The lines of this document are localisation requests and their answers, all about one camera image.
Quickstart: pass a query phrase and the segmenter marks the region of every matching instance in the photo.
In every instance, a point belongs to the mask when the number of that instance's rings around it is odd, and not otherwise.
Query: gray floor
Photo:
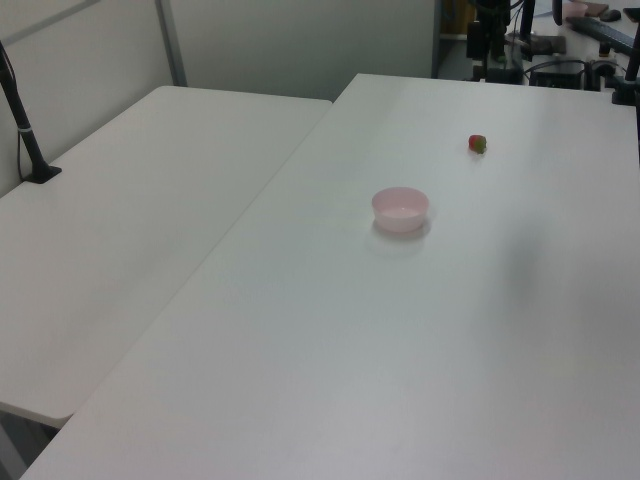
[[[56,429],[0,412],[0,480],[18,480],[56,433]]]
[[[440,40],[437,77],[444,80],[467,80],[472,62],[467,58],[466,40]]]

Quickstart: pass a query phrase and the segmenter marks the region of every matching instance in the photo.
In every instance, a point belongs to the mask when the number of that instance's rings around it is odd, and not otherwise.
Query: plastic bowl
[[[562,4],[562,18],[567,17],[584,17],[589,9],[588,5],[579,2],[571,2]]]
[[[422,226],[429,208],[429,199],[415,188],[393,187],[376,193],[371,206],[380,228],[403,233]]]

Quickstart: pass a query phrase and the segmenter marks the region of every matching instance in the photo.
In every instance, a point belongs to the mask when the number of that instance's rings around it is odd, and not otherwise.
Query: wire
[[[20,181],[24,182],[24,177],[22,176],[22,167],[20,166],[20,131],[18,130],[18,176],[20,177]]]
[[[581,65],[587,65],[587,62],[584,62],[582,60],[551,60],[550,62],[543,62],[543,63],[539,63],[538,65],[534,65],[531,68],[526,69],[524,72],[522,72],[525,76],[527,75],[527,73],[529,72],[533,72],[535,70],[539,70],[541,68],[545,68],[545,67],[551,67],[553,65],[562,65],[565,63],[579,63]]]
[[[586,72],[586,70],[585,70],[585,69],[582,69],[582,70],[580,70],[580,71],[578,72],[578,79],[579,79],[579,80],[581,80],[581,79],[582,79],[582,76],[585,74],[585,72]],[[524,74],[524,76],[525,76],[525,77],[527,77],[527,80],[531,80],[531,79],[529,78],[529,76],[528,76],[526,73]]]
[[[516,46],[516,26],[518,25],[518,17],[520,16],[520,12],[522,12],[523,8],[524,8],[524,5],[518,9],[518,11],[515,13],[513,17],[511,17],[511,21],[513,21],[513,31],[511,32],[511,63],[513,63],[513,51],[515,50],[515,46]]]
[[[617,67],[620,70],[622,70],[624,73],[627,73],[627,69],[626,68],[624,68],[619,63],[612,62],[611,60],[596,60],[595,62],[592,63],[592,65],[596,66],[596,68],[597,68],[597,66],[602,65],[602,64],[611,65],[612,67]]]

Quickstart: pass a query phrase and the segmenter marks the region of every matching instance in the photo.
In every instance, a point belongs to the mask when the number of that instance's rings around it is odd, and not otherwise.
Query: wall
[[[172,83],[153,0],[101,0],[6,50],[47,161]],[[17,184],[16,126],[2,95],[0,196]]]
[[[436,0],[167,0],[189,86],[335,100],[356,73],[429,77]]]

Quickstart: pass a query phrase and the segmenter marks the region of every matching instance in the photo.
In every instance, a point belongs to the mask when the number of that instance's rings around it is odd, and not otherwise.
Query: white table
[[[0,201],[0,410],[61,426],[326,101],[163,87]]]
[[[358,76],[25,480],[637,478],[635,130]],[[391,185],[428,231],[372,225]]]

